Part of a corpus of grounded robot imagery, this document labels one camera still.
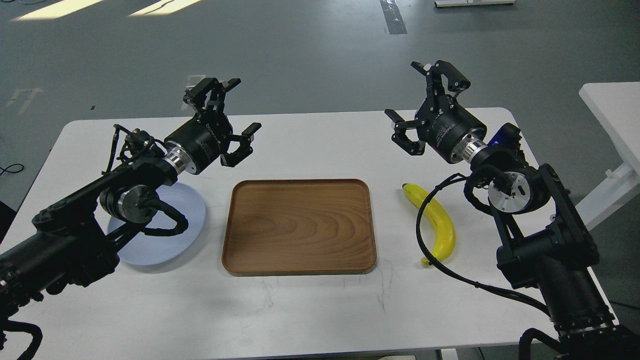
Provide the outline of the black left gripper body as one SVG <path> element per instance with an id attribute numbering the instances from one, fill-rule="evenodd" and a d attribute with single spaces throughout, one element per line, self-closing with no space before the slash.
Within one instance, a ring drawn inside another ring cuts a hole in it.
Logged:
<path id="1" fill-rule="evenodd" d="M 186 171 L 197 175 L 229 150 L 232 134 L 233 126 L 226 115 L 208 114 L 202 118 L 194 115 L 165 137 L 164 143 L 185 151 Z"/>

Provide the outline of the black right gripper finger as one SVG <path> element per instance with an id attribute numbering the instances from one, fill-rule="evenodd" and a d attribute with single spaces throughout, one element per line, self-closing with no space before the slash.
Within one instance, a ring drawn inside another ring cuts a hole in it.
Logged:
<path id="1" fill-rule="evenodd" d="M 407 130 L 418 129 L 416 121 L 405 120 L 393 109 L 385 109 L 384 114 L 393 121 L 393 135 L 391 135 L 391 141 L 412 157 L 422 156 L 425 153 L 425 142 L 422 140 L 411 140 L 407 136 Z"/>
<path id="2" fill-rule="evenodd" d="M 411 67 L 425 77 L 426 96 L 418 113 L 439 113 L 451 109 L 457 96 L 471 87 L 471 82 L 450 62 L 438 60 L 435 64 L 411 62 Z"/>

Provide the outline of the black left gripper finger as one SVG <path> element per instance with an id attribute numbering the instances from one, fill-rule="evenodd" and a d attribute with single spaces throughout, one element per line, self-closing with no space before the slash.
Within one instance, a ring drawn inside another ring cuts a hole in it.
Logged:
<path id="1" fill-rule="evenodd" d="M 191 89 L 186 89 L 183 102 L 192 107 L 198 121 L 210 121 L 224 115 L 226 95 L 240 84 L 240 78 L 219 81 L 215 77 L 200 80 Z"/>
<path id="2" fill-rule="evenodd" d="M 224 133 L 222 134 L 221 145 L 226 144 L 226 148 L 221 147 L 221 165 L 224 167 L 235 167 L 253 153 L 252 142 L 254 134 L 262 128 L 262 123 L 253 122 L 240 134 Z M 238 147 L 229 153 L 228 148 L 231 142 L 237 142 Z"/>

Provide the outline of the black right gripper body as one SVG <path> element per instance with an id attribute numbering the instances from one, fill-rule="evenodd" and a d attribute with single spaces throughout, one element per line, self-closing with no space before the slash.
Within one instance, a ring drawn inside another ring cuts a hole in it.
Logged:
<path id="1" fill-rule="evenodd" d="M 418 138 L 448 164 L 463 160 L 464 145 L 460 143 L 466 136 L 482 141 L 487 134 L 487 126 L 452 97 L 437 97 L 432 104 L 426 100 L 414 114 L 414 119 L 418 124 Z"/>

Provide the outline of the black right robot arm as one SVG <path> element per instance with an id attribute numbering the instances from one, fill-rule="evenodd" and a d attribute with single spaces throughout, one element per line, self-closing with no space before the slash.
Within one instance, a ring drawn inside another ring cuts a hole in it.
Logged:
<path id="1" fill-rule="evenodd" d="M 589 230 L 569 198 L 553 167 L 537 168 L 526 161 L 521 148 L 521 130 L 505 123 L 489 143 L 487 126 L 464 109 L 458 96 L 470 81 L 451 63 L 411 62 L 426 82 L 426 96 L 412 120 L 386 109 L 394 123 L 391 139 L 412 156 L 426 146 L 448 164 L 470 164 L 471 173 L 455 173 L 433 191 L 402 188 L 417 207 L 416 239 L 423 264 L 496 296 L 530 305 L 546 314 L 558 334 L 552 338 L 541 330 L 525 330 L 518 343 L 518 358 L 531 358 L 531 344 L 542 342 L 557 353 L 558 360 L 637 360 L 639 336 L 614 322 L 588 268 L 600 255 Z M 496 251 L 497 268 L 512 289 L 482 284 L 461 276 L 442 263 L 450 253 L 425 246 L 421 220 L 429 220 L 439 239 L 452 231 L 450 219 L 435 202 L 446 187 L 464 182 L 462 192 L 473 207 L 493 217 L 502 245 Z"/>

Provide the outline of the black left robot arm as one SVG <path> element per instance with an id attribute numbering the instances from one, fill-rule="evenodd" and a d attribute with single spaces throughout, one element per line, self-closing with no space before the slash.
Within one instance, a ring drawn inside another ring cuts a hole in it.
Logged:
<path id="1" fill-rule="evenodd" d="M 42 209 L 32 219 L 35 234 L 1 255 L 2 344 L 8 332 L 30 335 L 19 358 L 31 360 L 43 335 L 38 325 L 11 320 L 21 307 L 42 301 L 43 291 L 54 296 L 112 274 L 119 251 L 138 234 L 173 237 L 188 229 L 186 215 L 160 199 L 158 188 L 176 184 L 183 172 L 200 174 L 215 160 L 235 167 L 253 153 L 261 124 L 236 134 L 225 113 L 226 95 L 240 82 L 212 77 L 186 89 L 183 102 L 194 116 L 163 140 L 114 125 L 102 175 Z"/>

